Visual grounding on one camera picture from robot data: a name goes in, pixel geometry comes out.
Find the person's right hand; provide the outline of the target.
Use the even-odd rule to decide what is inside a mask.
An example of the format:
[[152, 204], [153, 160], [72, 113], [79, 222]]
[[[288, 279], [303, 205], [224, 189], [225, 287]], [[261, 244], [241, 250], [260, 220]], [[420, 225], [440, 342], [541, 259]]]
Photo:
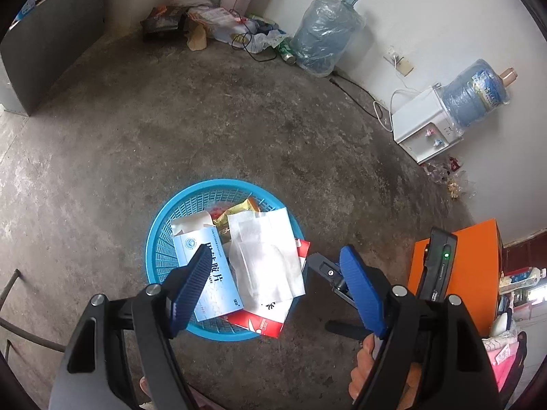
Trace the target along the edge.
[[[356, 401], [366, 380], [375, 364], [373, 351], [375, 350], [375, 335], [370, 334], [362, 341], [362, 348], [357, 354], [357, 367], [350, 372], [349, 396]], [[399, 402], [398, 409], [408, 409], [414, 404], [417, 394], [422, 367], [419, 364], [411, 364], [406, 380], [406, 388]]]

